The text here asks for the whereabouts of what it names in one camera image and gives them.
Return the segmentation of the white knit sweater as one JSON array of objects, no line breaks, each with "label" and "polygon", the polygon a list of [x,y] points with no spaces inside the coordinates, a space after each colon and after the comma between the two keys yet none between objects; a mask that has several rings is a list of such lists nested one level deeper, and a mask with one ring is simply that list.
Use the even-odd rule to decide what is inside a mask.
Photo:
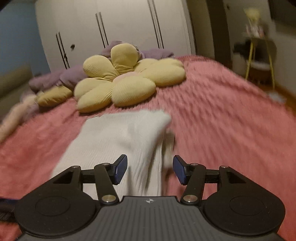
[{"label": "white knit sweater", "polygon": [[127,170],[114,189],[123,196],[160,196],[170,168],[174,134],[171,116],[162,110],[104,114],[89,118],[52,171],[56,176],[70,166],[93,169],[127,156]]}]

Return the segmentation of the pink ribbed bed blanket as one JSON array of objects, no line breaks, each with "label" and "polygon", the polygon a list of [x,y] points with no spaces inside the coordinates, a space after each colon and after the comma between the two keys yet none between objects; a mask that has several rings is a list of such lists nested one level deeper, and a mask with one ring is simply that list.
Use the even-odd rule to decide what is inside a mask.
[{"label": "pink ribbed bed blanket", "polygon": [[[218,62],[181,61],[187,79],[133,110],[169,113],[174,153],[185,161],[231,166],[278,196],[286,208],[279,234],[295,240],[295,115]],[[1,144],[1,197],[19,199],[47,181],[88,118],[69,99],[18,127]]]}]

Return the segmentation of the yellow oval pillow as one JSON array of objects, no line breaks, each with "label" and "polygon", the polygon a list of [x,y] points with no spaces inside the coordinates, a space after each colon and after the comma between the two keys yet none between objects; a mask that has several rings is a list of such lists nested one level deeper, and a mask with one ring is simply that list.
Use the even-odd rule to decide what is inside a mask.
[{"label": "yellow oval pillow", "polygon": [[52,108],[65,102],[73,95],[73,91],[69,88],[60,85],[55,86],[42,94],[39,94],[36,102],[39,106],[44,108]]}]

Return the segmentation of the yellow flower cushion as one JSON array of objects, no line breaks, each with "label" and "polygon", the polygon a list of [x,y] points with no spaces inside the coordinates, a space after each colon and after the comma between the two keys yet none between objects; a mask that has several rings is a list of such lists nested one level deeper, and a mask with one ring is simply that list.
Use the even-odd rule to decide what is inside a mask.
[{"label": "yellow flower cushion", "polygon": [[76,108],[92,113],[109,104],[125,108],[153,96],[158,87],[171,87],[186,78],[184,65],[175,58],[140,59],[135,46],[120,43],[110,50],[110,57],[94,55],[83,65],[87,78],[74,89]]}]

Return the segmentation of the purple duvet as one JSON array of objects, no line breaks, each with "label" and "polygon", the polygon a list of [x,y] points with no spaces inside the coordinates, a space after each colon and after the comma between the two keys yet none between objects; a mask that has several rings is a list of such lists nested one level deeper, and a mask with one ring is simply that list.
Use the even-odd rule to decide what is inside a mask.
[{"label": "purple duvet", "polygon": [[[152,58],[156,60],[174,57],[174,53],[166,49],[149,49],[147,51],[140,51],[137,46],[134,46],[138,52],[138,59]],[[61,69],[45,75],[34,77],[29,81],[29,87],[34,92],[46,91],[55,86],[65,86],[73,90],[76,84],[87,78],[83,71],[82,65],[76,65],[69,69]]]}]

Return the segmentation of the cream long plush pillow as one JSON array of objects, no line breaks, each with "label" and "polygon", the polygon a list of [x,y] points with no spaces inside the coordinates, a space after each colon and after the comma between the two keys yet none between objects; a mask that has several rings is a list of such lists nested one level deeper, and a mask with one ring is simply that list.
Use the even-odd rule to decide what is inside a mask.
[{"label": "cream long plush pillow", "polygon": [[29,94],[11,108],[10,112],[1,122],[1,143],[10,136],[19,125],[29,120],[38,112],[39,107],[36,98],[37,96],[35,94]]}]

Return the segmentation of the green sofa headboard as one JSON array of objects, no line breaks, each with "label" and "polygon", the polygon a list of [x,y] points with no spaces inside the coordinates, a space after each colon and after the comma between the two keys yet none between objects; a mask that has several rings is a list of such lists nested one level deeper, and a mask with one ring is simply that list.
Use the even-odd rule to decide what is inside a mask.
[{"label": "green sofa headboard", "polygon": [[1,118],[20,101],[22,93],[29,89],[29,81],[32,78],[33,74],[29,64],[1,74]]}]

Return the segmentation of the yellow leg side table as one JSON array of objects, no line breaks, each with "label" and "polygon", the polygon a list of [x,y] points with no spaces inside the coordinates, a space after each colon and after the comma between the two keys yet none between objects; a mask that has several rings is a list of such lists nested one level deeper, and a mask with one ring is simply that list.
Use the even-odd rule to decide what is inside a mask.
[{"label": "yellow leg side table", "polygon": [[245,42],[235,44],[233,50],[246,60],[245,80],[256,79],[260,84],[265,77],[275,89],[273,61],[276,57],[276,46],[269,37],[269,26],[261,19],[258,8],[244,8],[243,12],[248,20],[243,34]]}]

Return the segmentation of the white wardrobe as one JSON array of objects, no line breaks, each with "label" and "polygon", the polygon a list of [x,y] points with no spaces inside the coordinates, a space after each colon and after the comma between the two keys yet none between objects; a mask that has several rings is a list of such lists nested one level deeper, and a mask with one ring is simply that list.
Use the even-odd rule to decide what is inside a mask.
[{"label": "white wardrobe", "polygon": [[184,1],[36,1],[35,10],[51,71],[82,64],[115,40],[176,56],[195,52]]}]

